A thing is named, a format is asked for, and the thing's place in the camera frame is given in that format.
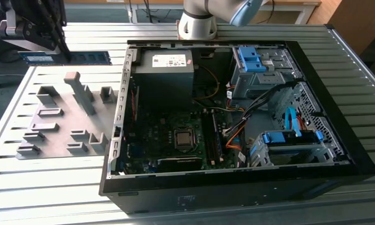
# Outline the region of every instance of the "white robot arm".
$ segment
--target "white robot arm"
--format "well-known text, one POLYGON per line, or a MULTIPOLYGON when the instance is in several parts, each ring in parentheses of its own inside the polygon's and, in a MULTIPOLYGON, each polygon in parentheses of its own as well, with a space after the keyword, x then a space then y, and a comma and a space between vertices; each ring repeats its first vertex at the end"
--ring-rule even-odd
POLYGON ((214 39, 216 18, 234 26, 246 26, 268 0, 185 0, 177 33, 185 40, 214 39))

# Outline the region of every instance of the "motherboard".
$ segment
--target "motherboard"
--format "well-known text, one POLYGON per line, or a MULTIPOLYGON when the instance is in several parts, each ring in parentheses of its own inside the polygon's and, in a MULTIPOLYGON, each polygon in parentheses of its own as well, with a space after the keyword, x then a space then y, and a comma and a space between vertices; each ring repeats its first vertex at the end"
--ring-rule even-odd
POLYGON ((223 111, 141 113, 128 135, 124 172, 164 173, 235 168, 235 153, 222 138, 228 115, 223 111))

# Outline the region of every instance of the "ram slot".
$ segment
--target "ram slot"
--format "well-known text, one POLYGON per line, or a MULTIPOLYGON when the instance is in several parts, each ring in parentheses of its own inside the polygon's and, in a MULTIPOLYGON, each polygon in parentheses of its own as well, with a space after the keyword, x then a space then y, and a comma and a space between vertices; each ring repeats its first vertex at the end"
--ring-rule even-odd
POLYGON ((204 136, 204 144, 205 144, 205 155, 207 155, 207 163, 209 165, 219 164, 220 158, 220 140, 218 127, 214 122, 212 113, 201 114, 201 128, 203 128, 203 136, 204 136))

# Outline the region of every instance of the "aluminum workbench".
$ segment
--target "aluminum workbench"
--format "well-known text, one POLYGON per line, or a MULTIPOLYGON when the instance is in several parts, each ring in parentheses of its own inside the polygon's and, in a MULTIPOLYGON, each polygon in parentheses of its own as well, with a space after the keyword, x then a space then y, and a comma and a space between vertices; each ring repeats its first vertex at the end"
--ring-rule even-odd
MULTIPOLYGON (((327 89, 375 163, 375 76, 324 26, 219 25, 219 38, 294 40, 302 45, 327 89)), ((0 121, 1 224, 362 224, 375 225, 375 177, 306 202, 127 216, 99 196, 103 156, 17 160, 16 149, 36 111, 41 85, 81 73, 91 90, 119 89, 128 39, 175 39, 173 24, 69 23, 72 51, 105 50, 113 66, 31 67, 0 121)))

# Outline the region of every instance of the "green motherboard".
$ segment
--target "green motherboard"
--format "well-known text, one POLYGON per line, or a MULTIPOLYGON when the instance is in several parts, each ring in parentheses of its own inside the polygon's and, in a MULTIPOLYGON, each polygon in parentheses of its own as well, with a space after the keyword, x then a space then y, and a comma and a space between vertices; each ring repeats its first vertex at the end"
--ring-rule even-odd
POLYGON ((226 140, 222 138, 220 131, 227 127, 228 115, 223 111, 211 112, 211 124, 219 132, 219 142, 214 147, 222 152, 216 152, 216 160, 209 160, 205 132, 214 131, 203 128, 204 112, 172 112, 172 113, 141 113, 135 133, 129 133, 131 142, 128 144, 128 161, 124 171, 128 174, 160 173, 157 170, 160 161, 177 159, 193 160, 199 170, 223 169, 235 167, 235 153, 224 148, 226 140))

